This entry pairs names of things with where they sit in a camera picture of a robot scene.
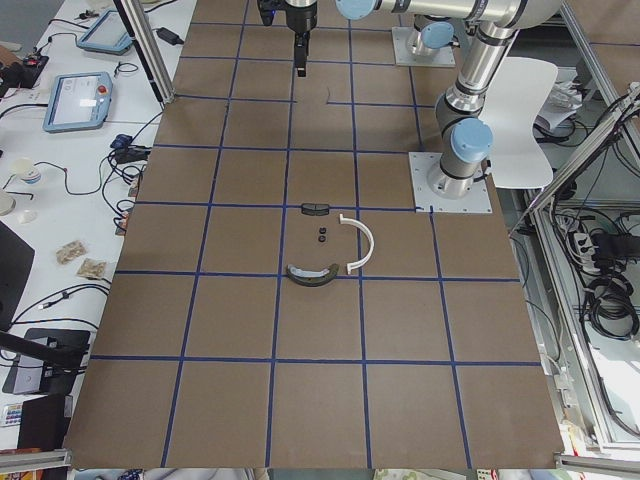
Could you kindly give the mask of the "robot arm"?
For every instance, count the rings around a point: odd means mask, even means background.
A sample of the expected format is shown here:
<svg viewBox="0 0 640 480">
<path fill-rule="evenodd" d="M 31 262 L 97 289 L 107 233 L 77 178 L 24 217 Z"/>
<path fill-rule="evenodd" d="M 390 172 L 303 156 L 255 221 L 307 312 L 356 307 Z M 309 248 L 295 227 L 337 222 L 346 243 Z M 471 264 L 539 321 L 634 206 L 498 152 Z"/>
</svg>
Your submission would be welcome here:
<svg viewBox="0 0 640 480">
<path fill-rule="evenodd" d="M 457 79 L 439 98 L 436 118 L 444 152 L 427 178 L 431 190 L 448 199 L 468 193 L 494 137 L 479 119 L 486 91 L 519 31 L 536 27 L 560 8 L 559 1 L 337 1 L 340 14 L 360 20 L 375 10 L 477 21 L 479 26 Z"/>
<path fill-rule="evenodd" d="M 451 46 L 454 36 L 454 26 L 449 17 L 415 15 L 406 46 L 413 55 L 432 56 L 442 48 Z"/>
</svg>

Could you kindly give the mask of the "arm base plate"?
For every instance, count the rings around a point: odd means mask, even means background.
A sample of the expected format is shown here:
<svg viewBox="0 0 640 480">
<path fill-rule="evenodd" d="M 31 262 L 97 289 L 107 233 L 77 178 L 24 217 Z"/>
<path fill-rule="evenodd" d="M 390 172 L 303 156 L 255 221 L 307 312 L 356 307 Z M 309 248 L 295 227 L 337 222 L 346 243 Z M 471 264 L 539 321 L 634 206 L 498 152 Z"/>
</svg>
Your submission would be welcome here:
<svg viewBox="0 0 640 480">
<path fill-rule="evenodd" d="M 421 40 L 421 33 L 414 27 L 393 27 L 391 36 L 396 65 L 434 68 L 455 66 L 451 46 L 439 49 L 426 47 Z"/>
<path fill-rule="evenodd" d="M 410 152 L 409 164 L 415 210 L 419 213 L 490 214 L 486 180 L 481 168 L 466 179 L 447 176 L 440 153 Z"/>
</svg>

